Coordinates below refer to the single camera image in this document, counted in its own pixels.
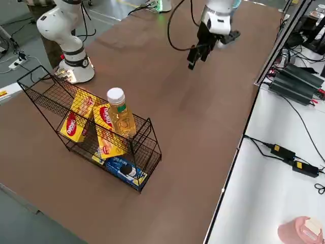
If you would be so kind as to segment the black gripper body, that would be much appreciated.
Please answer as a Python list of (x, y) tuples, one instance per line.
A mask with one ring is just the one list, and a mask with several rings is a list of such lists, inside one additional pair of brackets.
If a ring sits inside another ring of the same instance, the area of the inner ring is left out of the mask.
[(197, 32), (198, 46), (213, 48), (220, 40), (220, 36), (209, 32), (207, 26), (201, 22)]

